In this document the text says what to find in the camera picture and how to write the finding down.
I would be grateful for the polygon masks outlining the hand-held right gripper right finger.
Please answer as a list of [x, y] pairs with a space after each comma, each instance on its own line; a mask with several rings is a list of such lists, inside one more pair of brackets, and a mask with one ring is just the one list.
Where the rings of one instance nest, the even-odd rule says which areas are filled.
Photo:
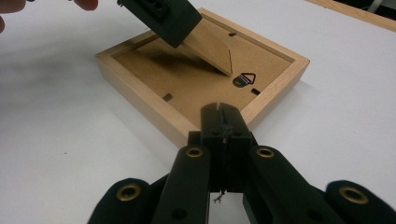
[[223, 187], [228, 192], [242, 192], [245, 166], [253, 137], [240, 111], [227, 104], [219, 105], [220, 127], [223, 130]]

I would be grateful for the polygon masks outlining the grey metal bar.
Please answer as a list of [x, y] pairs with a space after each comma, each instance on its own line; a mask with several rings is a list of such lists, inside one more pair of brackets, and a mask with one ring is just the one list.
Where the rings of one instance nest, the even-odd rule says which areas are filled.
[[368, 7], [367, 11], [375, 13], [377, 9], [381, 6], [383, 0], [374, 0], [373, 3]]

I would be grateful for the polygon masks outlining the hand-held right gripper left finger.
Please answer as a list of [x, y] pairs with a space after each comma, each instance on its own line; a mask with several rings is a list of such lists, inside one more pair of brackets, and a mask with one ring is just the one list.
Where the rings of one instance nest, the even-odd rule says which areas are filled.
[[220, 125], [219, 104], [212, 103], [201, 108], [201, 130], [190, 131], [188, 144], [205, 147], [210, 151], [210, 190], [223, 192], [222, 158], [223, 130]]

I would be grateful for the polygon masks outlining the wooden picture frame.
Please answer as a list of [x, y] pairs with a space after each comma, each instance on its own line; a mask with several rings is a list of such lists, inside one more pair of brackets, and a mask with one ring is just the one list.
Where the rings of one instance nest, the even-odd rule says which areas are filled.
[[231, 50], [229, 77], [151, 31], [96, 56], [103, 77], [177, 147], [200, 130], [201, 109], [210, 103], [237, 107], [255, 127], [309, 65], [304, 56], [207, 9], [201, 14], [206, 29]]

